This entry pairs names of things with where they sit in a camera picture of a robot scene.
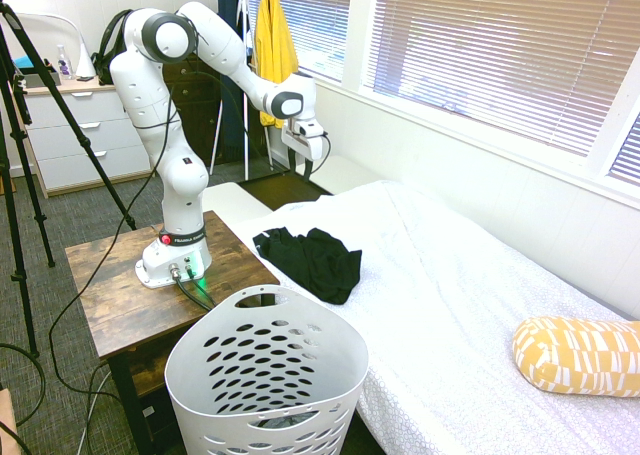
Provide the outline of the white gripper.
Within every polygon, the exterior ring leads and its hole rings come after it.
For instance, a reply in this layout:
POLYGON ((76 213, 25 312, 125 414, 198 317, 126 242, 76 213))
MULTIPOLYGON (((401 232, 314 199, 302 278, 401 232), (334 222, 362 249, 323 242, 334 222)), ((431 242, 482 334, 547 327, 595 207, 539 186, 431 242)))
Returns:
POLYGON ((296 153, 306 158, 303 178, 313 173, 313 161, 323 156, 325 131, 316 120, 288 119, 283 122, 281 139, 288 147, 289 169, 296 169, 296 153))

